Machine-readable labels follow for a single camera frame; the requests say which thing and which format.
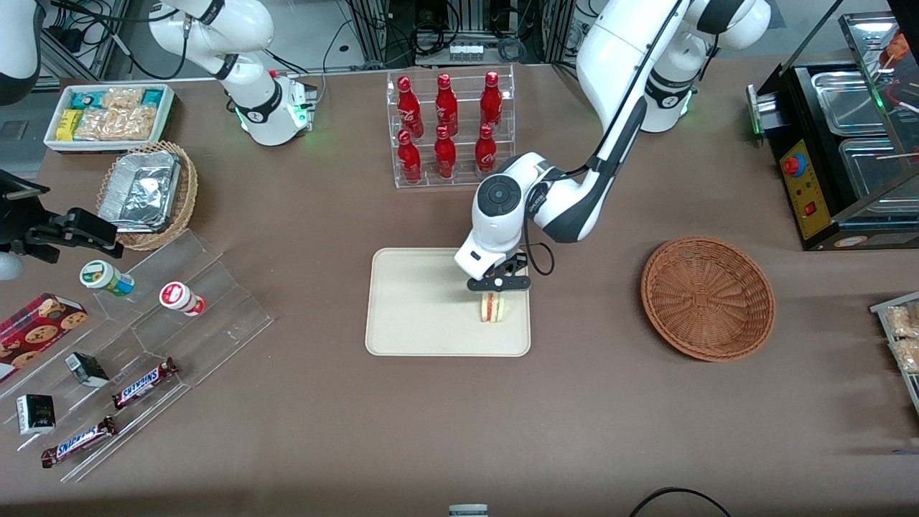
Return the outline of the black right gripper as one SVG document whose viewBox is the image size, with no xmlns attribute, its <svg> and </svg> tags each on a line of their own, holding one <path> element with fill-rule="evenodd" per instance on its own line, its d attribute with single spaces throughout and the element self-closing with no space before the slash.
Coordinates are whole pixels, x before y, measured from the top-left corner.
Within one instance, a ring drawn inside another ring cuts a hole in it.
<svg viewBox="0 0 919 517">
<path fill-rule="evenodd" d="M 82 208 L 69 209 L 66 215 L 53 215 L 44 209 L 39 196 L 49 187 L 20 179 L 1 170 L 1 251 L 33 256 L 49 264 L 59 261 L 60 250 L 88 248 L 121 259 L 124 245 L 117 241 L 117 226 Z M 44 225 L 44 233 L 30 231 Z"/>
</svg>

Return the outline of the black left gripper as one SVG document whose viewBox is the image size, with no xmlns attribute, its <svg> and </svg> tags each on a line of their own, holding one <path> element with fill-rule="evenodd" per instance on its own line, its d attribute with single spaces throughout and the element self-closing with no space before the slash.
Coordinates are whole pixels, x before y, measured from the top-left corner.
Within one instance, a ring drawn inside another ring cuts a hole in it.
<svg viewBox="0 0 919 517">
<path fill-rule="evenodd" d="M 491 291 L 491 279 L 503 280 L 503 291 L 526 291 L 531 288 L 531 276 L 528 274 L 529 255 L 518 250 L 492 268 L 489 268 L 486 279 L 468 279 L 468 290 L 471 292 Z"/>
</svg>

